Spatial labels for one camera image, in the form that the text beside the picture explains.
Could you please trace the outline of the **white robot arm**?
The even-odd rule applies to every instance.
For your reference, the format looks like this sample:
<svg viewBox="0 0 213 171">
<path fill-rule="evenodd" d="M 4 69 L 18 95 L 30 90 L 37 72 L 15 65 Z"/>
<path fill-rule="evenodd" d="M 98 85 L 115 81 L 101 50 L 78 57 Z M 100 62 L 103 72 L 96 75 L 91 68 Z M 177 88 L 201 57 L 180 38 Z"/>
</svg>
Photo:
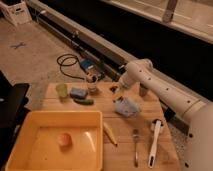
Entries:
<svg viewBox="0 0 213 171">
<path fill-rule="evenodd" d="M 213 171 L 213 102 L 205 102 L 181 90 L 152 70 L 149 59 L 130 61 L 119 84 L 129 89 L 139 82 L 189 124 L 183 171 Z"/>
</svg>

